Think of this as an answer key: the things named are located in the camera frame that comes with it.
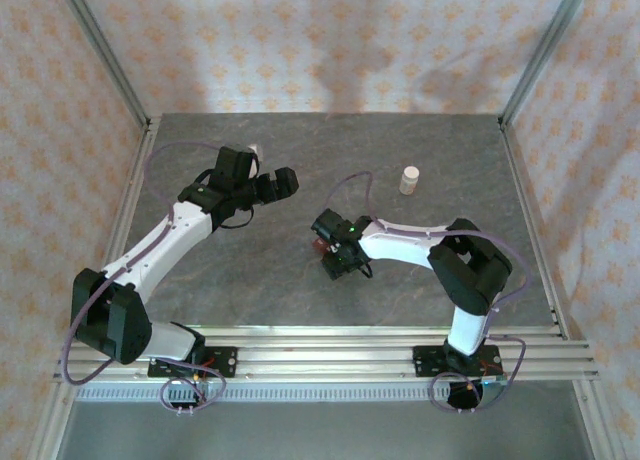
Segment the orange patterned backdrop cloth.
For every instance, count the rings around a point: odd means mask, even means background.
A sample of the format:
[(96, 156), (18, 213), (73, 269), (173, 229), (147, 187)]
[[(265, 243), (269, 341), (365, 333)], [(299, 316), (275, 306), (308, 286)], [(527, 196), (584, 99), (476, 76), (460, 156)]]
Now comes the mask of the orange patterned backdrop cloth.
[(583, 0), (513, 124), (562, 311), (640, 460), (640, 0)]
[(561, 0), (85, 2), (148, 114), (484, 114)]
[(140, 129), (65, 0), (0, 0), (0, 460), (26, 460)]

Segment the aluminium table side rail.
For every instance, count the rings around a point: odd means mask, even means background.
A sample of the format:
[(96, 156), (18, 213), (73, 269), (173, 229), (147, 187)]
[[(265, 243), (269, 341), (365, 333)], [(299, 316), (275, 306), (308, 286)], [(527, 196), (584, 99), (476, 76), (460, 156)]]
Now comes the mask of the aluminium table side rail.
[(508, 126), (501, 117), (498, 118), (498, 125), (509, 159), (515, 187), (518, 192), (529, 238), (536, 259), (536, 269), (544, 288), (551, 317), (559, 336), (563, 340), (570, 340), (570, 328), (563, 312), (562, 302), (558, 295), (556, 282), (553, 279), (550, 263), (545, 255), (542, 238), (539, 235), (540, 215), (532, 183), (526, 171), (526, 166), (513, 129)]
[(124, 192), (121, 195), (114, 225), (102, 263), (118, 260), (126, 252), (126, 242), (131, 229), (136, 205), (144, 182), (144, 165), (154, 148), (161, 117), (152, 117), (140, 137), (133, 163), (128, 171)]

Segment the aluminium mounting rail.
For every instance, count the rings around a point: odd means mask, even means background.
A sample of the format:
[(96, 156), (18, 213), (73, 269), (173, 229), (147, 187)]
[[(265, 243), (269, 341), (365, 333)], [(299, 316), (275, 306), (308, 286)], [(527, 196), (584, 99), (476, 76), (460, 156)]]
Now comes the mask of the aluminium mounting rail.
[[(415, 381), (412, 350), (443, 343), (445, 329), (394, 326), (201, 327), (207, 344), (238, 350), (238, 382)], [(599, 369), (585, 340), (556, 327), (493, 330), (506, 372), (517, 379), (596, 379)]]

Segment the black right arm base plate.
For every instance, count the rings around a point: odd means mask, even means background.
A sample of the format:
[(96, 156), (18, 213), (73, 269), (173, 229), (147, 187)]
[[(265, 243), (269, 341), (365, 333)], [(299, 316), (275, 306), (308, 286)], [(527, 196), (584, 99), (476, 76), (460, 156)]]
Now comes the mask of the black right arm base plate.
[(495, 345), (481, 345), (475, 353), (464, 355), (448, 344), (415, 346), (412, 361), (418, 377), (459, 373), (467, 377), (503, 374), (501, 354)]

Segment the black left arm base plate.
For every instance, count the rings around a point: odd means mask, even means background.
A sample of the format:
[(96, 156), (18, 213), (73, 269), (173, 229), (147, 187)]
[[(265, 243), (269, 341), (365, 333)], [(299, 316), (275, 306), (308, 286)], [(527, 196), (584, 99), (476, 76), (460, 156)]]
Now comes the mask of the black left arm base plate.
[(237, 354), (236, 347), (201, 346), (195, 353), (183, 360), (183, 363), (189, 363), (189, 366), (179, 366), (175, 362), (152, 359), (149, 362), (147, 376), (150, 378), (203, 379), (208, 377), (209, 373), (195, 368), (195, 366), (202, 366), (216, 371), (225, 378), (233, 378), (237, 367)]

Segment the aluminium frame post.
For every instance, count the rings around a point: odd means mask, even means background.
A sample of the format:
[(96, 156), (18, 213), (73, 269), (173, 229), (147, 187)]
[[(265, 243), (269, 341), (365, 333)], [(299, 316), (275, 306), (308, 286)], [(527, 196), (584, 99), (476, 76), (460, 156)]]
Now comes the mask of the aluminium frame post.
[(560, 1), (514, 91), (509, 97), (502, 114), (498, 118), (498, 124), (502, 131), (505, 131), (515, 120), (564, 33), (571, 25), (583, 1), (584, 0)]
[(146, 128), (150, 123), (150, 117), (142, 106), (139, 96), (129, 81), (89, 3), (87, 0), (65, 1), (124, 101), (127, 110), (140, 127)]

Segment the aluminium frame leg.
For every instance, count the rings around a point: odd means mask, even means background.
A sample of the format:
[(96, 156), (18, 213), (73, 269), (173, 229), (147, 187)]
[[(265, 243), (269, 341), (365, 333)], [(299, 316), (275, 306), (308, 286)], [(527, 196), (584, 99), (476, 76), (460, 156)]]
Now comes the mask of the aluminium frame leg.
[(45, 400), (27, 460), (56, 460), (74, 403), (76, 389), (54, 381)]
[(587, 379), (572, 384), (594, 459), (627, 460), (602, 382)]

